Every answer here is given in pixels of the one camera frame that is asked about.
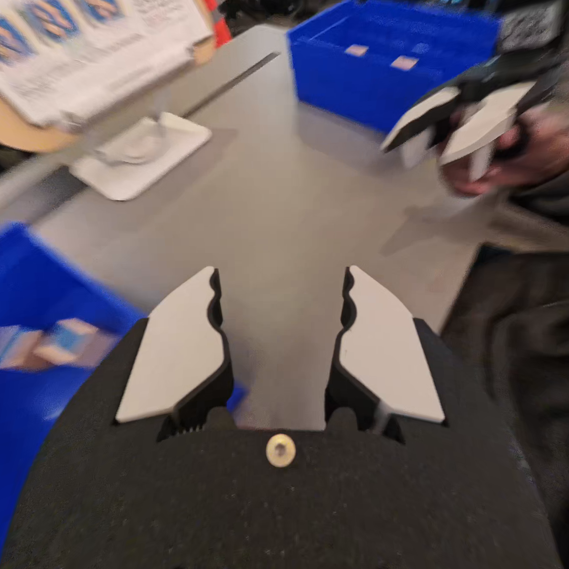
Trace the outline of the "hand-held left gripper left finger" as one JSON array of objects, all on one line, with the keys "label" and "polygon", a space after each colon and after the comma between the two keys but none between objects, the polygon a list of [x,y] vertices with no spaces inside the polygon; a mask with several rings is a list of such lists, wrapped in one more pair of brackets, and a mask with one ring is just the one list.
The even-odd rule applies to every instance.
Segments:
[{"label": "hand-held left gripper left finger", "polygon": [[162,417],[159,438],[201,430],[226,407],[233,368],[222,329],[217,268],[204,267],[174,289],[148,317],[115,420]]}]

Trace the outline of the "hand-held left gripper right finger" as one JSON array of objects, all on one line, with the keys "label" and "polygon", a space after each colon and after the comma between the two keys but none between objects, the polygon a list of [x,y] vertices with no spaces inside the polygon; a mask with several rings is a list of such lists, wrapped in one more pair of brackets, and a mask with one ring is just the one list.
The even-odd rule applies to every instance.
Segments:
[{"label": "hand-held left gripper right finger", "polygon": [[350,414],[355,428],[403,438],[400,419],[445,426],[445,411],[416,321],[386,287],[346,267],[341,330],[324,393],[327,428]]}]

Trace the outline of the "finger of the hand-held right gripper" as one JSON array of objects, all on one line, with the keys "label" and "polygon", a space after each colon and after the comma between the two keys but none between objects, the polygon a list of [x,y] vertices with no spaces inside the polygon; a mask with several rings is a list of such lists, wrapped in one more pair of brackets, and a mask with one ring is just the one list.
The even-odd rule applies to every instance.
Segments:
[{"label": "finger of the hand-held right gripper", "polygon": [[443,87],[410,107],[384,138],[381,150],[398,150],[404,168],[416,167],[436,145],[438,131],[448,121],[460,97],[458,87]]},{"label": "finger of the hand-held right gripper", "polygon": [[497,140],[512,128],[518,104],[535,84],[535,81],[516,83],[482,99],[449,138],[440,156],[441,164],[467,158],[468,180],[482,178],[493,160]]}]

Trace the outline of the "blue plastic bin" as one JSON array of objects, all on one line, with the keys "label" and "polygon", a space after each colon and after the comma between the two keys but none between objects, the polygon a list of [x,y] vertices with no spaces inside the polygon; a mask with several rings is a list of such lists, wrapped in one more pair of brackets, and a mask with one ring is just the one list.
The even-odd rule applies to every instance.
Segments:
[{"label": "blue plastic bin", "polygon": [[[421,97],[494,55],[500,19],[403,1],[343,1],[287,32],[299,101],[387,133]],[[345,53],[369,46],[363,57]],[[418,58],[410,71],[390,66]]]},{"label": "blue plastic bin", "polygon": [[226,407],[159,438],[162,417],[116,422],[148,317],[10,224],[1,326],[77,317],[119,336],[92,371],[1,370],[1,544],[7,568],[175,568],[229,559],[245,521],[247,438]]}]

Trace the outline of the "grey desk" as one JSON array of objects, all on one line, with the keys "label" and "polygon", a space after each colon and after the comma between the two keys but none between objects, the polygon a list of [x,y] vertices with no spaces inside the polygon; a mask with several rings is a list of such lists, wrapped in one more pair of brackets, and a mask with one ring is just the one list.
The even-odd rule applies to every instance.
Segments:
[{"label": "grey desk", "polygon": [[240,425],[318,430],[356,265],[439,331],[496,195],[462,199],[434,160],[413,169],[374,132],[299,103],[284,29],[259,25],[157,96],[211,140],[141,196],[113,202],[70,177],[91,144],[151,112],[146,95],[84,145],[1,177],[1,224],[22,221],[75,265],[149,312],[204,266],[219,269]]}]

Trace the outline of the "person's right hand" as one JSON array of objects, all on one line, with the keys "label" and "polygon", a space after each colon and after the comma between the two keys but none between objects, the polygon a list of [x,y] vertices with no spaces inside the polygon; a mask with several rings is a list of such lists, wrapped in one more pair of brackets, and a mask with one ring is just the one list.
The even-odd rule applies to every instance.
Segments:
[{"label": "person's right hand", "polygon": [[443,165],[437,161],[439,178],[451,192],[476,197],[499,188],[530,189],[549,182],[568,170],[568,116],[538,106],[521,115],[529,134],[520,156],[494,160],[476,181],[469,177],[469,159]]}]

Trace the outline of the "grey hooded sweatshirt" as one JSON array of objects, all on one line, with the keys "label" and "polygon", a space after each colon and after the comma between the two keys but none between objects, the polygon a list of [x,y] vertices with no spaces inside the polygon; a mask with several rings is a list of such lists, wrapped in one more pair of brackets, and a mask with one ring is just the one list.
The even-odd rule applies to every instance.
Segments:
[{"label": "grey hooded sweatshirt", "polygon": [[568,253],[481,246],[442,338],[499,405],[568,568]]}]

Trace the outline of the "white document stand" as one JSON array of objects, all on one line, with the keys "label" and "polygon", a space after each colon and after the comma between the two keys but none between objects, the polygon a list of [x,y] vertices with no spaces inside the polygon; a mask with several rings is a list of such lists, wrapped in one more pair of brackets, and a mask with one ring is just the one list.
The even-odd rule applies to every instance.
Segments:
[{"label": "white document stand", "polygon": [[71,114],[64,117],[62,124],[34,126],[1,97],[1,147],[37,155],[52,154],[81,141],[87,143],[104,120],[151,93],[155,97],[153,110],[132,119],[131,126],[116,126],[117,134],[107,135],[105,142],[92,139],[89,149],[82,150],[70,165],[72,174],[107,199],[125,202],[136,198],[210,140],[207,128],[181,118],[180,111],[167,112],[164,98],[176,78],[211,60],[215,50],[216,36],[195,47],[192,63],[84,122]]}]

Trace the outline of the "printed instruction sheet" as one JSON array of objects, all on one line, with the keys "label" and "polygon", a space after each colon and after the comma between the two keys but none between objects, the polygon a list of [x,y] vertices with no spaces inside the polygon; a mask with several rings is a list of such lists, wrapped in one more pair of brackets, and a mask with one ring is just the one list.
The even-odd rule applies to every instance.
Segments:
[{"label": "printed instruction sheet", "polygon": [[1,97],[34,126],[84,122],[214,36],[197,1],[1,1]]}]

